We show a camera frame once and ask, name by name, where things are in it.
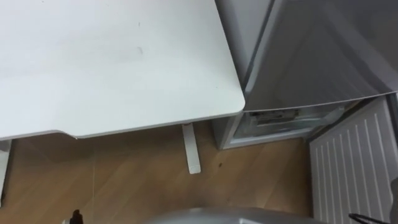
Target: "refrigerator door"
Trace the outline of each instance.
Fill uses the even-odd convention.
[[[245,87],[246,111],[398,91],[398,1],[274,1],[269,18]]]

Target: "white metal leg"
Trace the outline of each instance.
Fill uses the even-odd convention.
[[[8,158],[11,150],[11,140],[0,141],[0,194],[6,180]]]
[[[187,153],[188,170],[190,174],[200,173],[200,161],[198,147],[193,132],[192,123],[182,125],[182,134],[184,135],[185,152]]]

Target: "black cable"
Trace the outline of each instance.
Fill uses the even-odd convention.
[[[380,220],[377,220],[377,219],[374,219],[371,217],[367,217],[366,215],[350,213],[350,214],[348,214],[348,216],[360,224],[369,224],[369,222],[367,222],[367,221],[377,223],[377,224],[390,224],[390,223],[382,222]]]

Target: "desk top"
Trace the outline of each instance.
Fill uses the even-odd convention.
[[[0,2],[0,139],[240,112],[214,0]]]

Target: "gray refrigerator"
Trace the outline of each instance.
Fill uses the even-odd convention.
[[[398,1],[217,0],[246,98],[213,121],[220,149],[308,136],[398,91]]]

